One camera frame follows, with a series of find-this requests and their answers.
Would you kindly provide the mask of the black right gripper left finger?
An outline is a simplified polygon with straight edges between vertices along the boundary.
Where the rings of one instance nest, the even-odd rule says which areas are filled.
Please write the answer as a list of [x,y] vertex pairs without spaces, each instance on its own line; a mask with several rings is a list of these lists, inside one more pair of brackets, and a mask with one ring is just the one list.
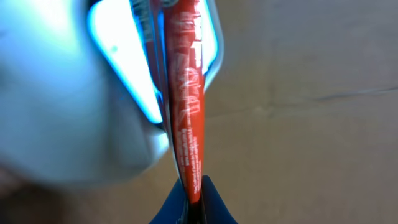
[[185,189],[178,179],[159,212],[149,224],[186,224],[188,200]]

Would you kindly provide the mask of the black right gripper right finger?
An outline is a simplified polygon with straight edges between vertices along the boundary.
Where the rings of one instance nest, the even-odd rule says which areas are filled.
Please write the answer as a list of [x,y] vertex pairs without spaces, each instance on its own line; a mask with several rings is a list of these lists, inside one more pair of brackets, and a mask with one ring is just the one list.
[[219,195],[209,176],[202,178],[201,199],[205,223],[207,224],[238,224],[230,214],[223,199]]

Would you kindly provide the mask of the red snack stick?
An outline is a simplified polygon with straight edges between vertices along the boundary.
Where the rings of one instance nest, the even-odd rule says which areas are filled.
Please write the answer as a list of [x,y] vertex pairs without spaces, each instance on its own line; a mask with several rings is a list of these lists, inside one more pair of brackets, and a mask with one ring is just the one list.
[[204,151],[203,1],[131,0],[188,201],[198,203]]

